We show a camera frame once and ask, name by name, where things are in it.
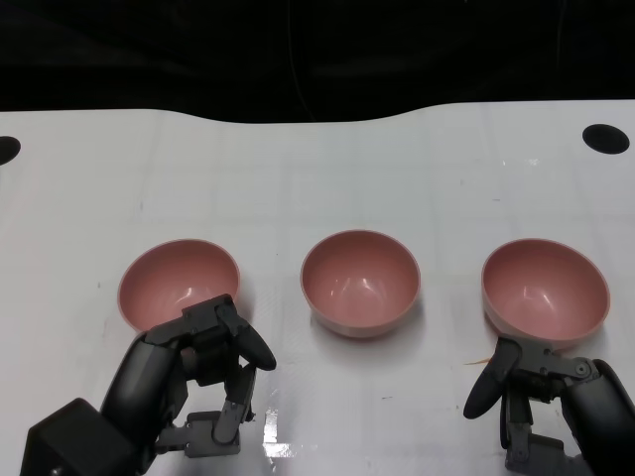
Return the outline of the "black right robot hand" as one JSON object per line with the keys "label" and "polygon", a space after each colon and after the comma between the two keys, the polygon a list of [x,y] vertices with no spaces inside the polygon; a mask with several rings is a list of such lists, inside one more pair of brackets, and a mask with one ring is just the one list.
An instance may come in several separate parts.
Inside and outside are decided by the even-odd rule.
{"label": "black right robot hand", "polygon": [[[532,430],[530,403],[559,400],[580,454]],[[476,419],[501,406],[505,467],[521,475],[631,475],[634,404],[613,369],[600,359],[568,358],[546,341],[499,336],[495,351],[466,400]]]}

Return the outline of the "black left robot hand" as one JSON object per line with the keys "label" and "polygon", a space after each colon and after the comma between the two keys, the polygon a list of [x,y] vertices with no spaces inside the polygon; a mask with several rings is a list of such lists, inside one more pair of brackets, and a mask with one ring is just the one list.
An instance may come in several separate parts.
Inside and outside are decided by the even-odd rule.
{"label": "black left robot hand", "polygon": [[[254,417],[256,373],[276,366],[273,352],[238,314],[232,297],[214,297],[138,335],[101,412],[140,451],[144,468],[171,451],[189,458],[234,455],[240,425]],[[225,401],[221,410],[190,414],[176,426],[190,381],[222,385]]]}

